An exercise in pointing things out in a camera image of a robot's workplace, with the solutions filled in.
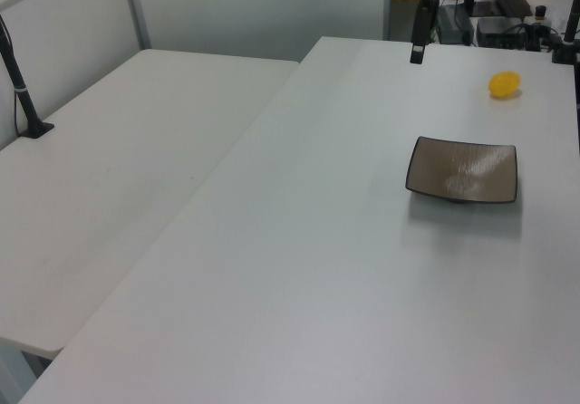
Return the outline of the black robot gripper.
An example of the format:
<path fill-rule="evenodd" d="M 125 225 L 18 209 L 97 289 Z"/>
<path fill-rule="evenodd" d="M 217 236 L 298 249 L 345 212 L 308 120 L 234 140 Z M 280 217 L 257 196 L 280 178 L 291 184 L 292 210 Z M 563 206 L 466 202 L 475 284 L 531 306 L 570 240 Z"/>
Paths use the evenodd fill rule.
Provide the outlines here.
<path fill-rule="evenodd" d="M 419 0 L 411 33 L 411 57 L 410 63 L 422 64 L 426 44 L 430 37 L 430 31 L 437 0 Z"/>

